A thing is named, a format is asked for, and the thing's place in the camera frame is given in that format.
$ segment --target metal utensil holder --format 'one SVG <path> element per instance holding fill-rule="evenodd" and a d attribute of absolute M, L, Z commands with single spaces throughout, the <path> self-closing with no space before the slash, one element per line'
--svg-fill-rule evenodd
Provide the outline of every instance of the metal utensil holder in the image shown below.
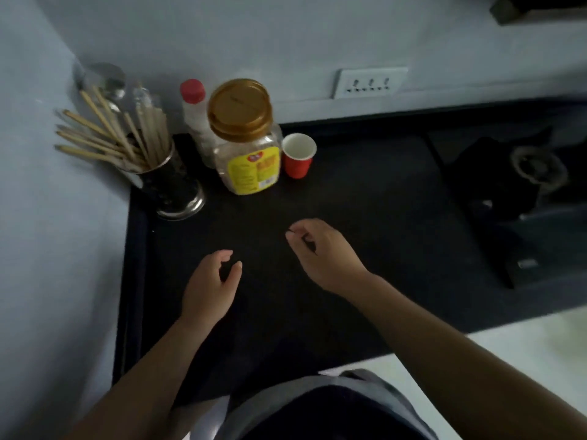
<path fill-rule="evenodd" d="M 172 143 L 169 156 L 156 168 L 142 173 L 120 170 L 147 195 L 163 219 L 179 221 L 202 209 L 205 203 L 200 183 L 187 174 L 186 166 Z"/>

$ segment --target red cup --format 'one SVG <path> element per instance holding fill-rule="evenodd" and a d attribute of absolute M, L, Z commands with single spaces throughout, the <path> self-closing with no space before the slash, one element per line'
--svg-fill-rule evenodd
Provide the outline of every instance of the red cup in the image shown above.
<path fill-rule="evenodd" d="M 289 177 L 301 179 L 308 174 L 312 158 L 318 149 L 310 136 L 296 132 L 283 139 L 283 168 Z"/>

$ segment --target forearm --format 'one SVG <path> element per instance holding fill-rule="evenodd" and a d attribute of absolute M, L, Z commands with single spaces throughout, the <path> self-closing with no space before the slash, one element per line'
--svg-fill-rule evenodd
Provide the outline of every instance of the forearm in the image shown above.
<path fill-rule="evenodd" d="M 382 278 L 345 296 L 463 438 L 587 438 L 587 421 L 574 408 Z"/>
<path fill-rule="evenodd" d="M 146 438 L 165 421 L 194 355 L 209 330 L 176 322 L 93 407 L 66 440 Z"/>

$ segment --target wall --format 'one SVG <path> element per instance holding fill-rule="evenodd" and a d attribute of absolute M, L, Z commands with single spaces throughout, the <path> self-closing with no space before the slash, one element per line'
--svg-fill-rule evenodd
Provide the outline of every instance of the wall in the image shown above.
<path fill-rule="evenodd" d="M 281 122 L 587 90 L 587 21 L 499 27 L 495 0 L 38 0 L 85 62 L 179 107 L 179 83 L 253 77 Z M 337 70 L 407 65 L 402 91 L 330 100 Z"/>
<path fill-rule="evenodd" d="M 74 56 L 0 0 L 0 438 L 55 438 L 110 387 L 128 187 L 58 153 Z"/>

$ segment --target barcode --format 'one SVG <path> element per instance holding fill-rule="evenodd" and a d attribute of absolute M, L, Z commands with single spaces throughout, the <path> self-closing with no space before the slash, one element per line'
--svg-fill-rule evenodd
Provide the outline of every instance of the barcode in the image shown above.
<path fill-rule="evenodd" d="M 266 186 L 274 184 L 276 180 L 277 180 L 277 176 L 275 175 L 275 176 L 270 177 L 269 179 L 265 179 L 264 181 L 259 182 L 259 189 L 265 188 Z"/>

